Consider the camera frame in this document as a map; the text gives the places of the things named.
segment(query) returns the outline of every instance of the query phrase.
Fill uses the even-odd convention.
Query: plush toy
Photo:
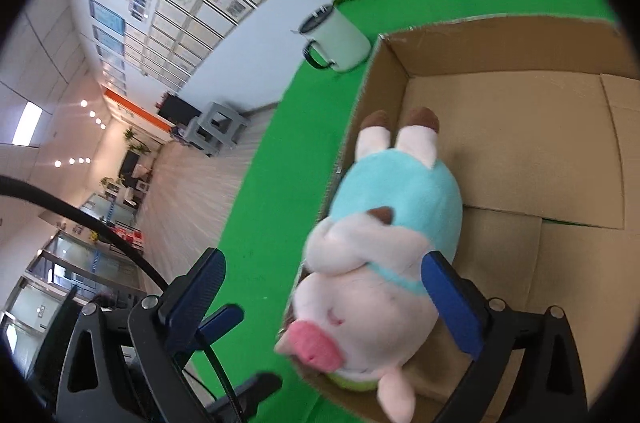
[[[437,159],[438,128],[431,110],[413,110],[389,148],[386,113],[366,117],[356,162],[306,240],[310,275],[294,291],[295,320],[276,345],[345,389],[377,388],[394,423],[414,415],[402,366],[438,318],[420,281],[422,257],[438,249],[451,261],[462,223],[460,190]]]

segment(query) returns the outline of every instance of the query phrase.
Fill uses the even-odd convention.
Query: metal screw
[[[507,304],[501,298],[492,298],[491,300],[489,300],[489,307],[493,311],[504,311],[504,309],[507,307]]]
[[[140,302],[143,309],[152,309],[158,305],[158,297],[156,295],[149,295],[148,297],[144,297],[142,302]]]
[[[85,304],[84,306],[82,306],[81,313],[83,315],[93,315],[97,309],[97,305],[95,305],[93,302],[89,302],[89,304]]]
[[[551,316],[553,318],[563,318],[564,317],[564,310],[559,306],[551,306],[549,308],[549,313],[551,313]]]

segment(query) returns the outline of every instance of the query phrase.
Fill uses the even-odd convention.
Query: brown cardboard
[[[639,78],[625,38],[603,21],[489,17],[396,32],[376,46],[337,162],[338,178],[367,114],[384,109],[396,127],[411,107],[434,109],[439,155],[466,205],[454,267],[514,309],[562,306],[590,401],[640,303]],[[521,358],[512,354],[487,423]],[[335,403],[388,422],[374,392],[340,389],[292,363]],[[415,422],[433,420],[468,364],[439,322],[404,368],[418,394]]]
[[[616,135],[598,75],[492,72],[413,78],[465,205],[622,228]]]
[[[527,310],[561,306],[571,324],[590,403],[638,323],[640,235],[543,223]]]

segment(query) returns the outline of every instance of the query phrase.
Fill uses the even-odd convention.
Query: orange beam
[[[107,98],[111,98],[114,102],[119,103],[122,107],[127,108],[132,113],[137,114],[141,118],[144,118],[146,121],[152,123],[156,127],[159,127],[159,129],[165,130],[166,132],[169,132],[169,130],[171,129],[171,124],[162,120],[159,116],[147,113],[143,108],[138,107],[133,102],[127,100],[127,98],[125,98],[124,96],[120,96],[118,93],[114,93],[110,89],[107,89],[105,86],[102,86],[102,88],[104,89],[104,96],[106,96]]]

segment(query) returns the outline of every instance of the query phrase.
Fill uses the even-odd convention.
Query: green tablecloth
[[[370,39],[382,32],[460,17],[547,13],[613,19],[603,0],[354,0],[340,7]],[[215,305],[238,303],[245,320],[215,345],[233,384],[274,371],[282,390],[260,407],[258,420],[352,421],[298,379],[273,353],[302,245],[315,223],[345,131],[364,64],[346,74],[298,69],[246,174],[220,241],[226,281]],[[220,386],[203,356],[203,380]]]

